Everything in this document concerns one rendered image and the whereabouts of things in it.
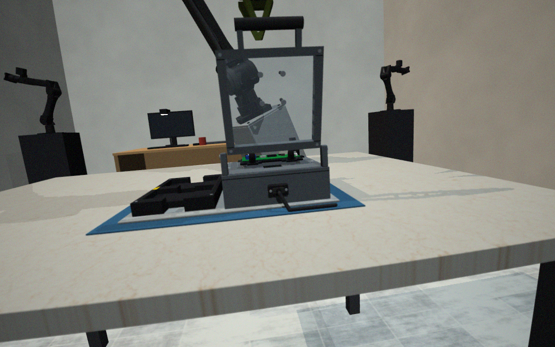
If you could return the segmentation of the green circuit board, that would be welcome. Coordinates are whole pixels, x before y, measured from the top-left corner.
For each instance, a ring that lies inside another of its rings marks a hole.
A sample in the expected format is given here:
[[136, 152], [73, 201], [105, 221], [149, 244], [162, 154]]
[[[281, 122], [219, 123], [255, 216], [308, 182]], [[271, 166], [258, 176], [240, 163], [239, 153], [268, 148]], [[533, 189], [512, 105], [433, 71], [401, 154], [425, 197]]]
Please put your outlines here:
[[[257, 160], [269, 160], [269, 159], [282, 159], [282, 158], [288, 158], [288, 150], [279, 151], [279, 154], [260, 155], [260, 156], [255, 155], [256, 161]], [[248, 154], [245, 154], [245, 157], [243, 157], [243, 162], [249, 162]]]

